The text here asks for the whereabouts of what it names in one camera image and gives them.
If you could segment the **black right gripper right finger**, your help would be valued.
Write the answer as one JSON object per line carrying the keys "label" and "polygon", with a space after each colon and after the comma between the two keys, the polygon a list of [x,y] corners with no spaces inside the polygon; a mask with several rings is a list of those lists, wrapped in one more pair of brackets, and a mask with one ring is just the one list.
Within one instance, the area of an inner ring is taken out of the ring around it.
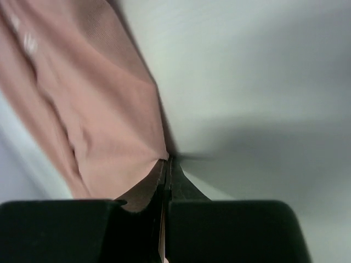
{"label": "black right gripper right finger", "polygon": [[274,200],[212,201],[167,167],[166,259],[169,262],[311,262],[294,211]]}

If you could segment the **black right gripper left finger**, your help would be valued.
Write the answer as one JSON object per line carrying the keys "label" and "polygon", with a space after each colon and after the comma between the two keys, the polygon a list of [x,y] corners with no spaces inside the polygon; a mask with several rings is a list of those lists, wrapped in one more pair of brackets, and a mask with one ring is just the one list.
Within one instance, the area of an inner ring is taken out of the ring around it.
{"label": "black right gripper left finger", "polygon": [[163,262],[165,161],[117,199],[1,205],[1,262]]}

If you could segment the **pink printed t-shirt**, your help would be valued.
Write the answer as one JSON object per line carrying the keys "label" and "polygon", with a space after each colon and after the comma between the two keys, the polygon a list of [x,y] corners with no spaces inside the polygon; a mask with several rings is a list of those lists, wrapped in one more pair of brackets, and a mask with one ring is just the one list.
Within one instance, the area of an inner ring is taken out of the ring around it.
{"label": "pink printed t-shirt", "polygon": [[167,159],[157,89],[107,1],[1,1],[1,91],[76,198]]}

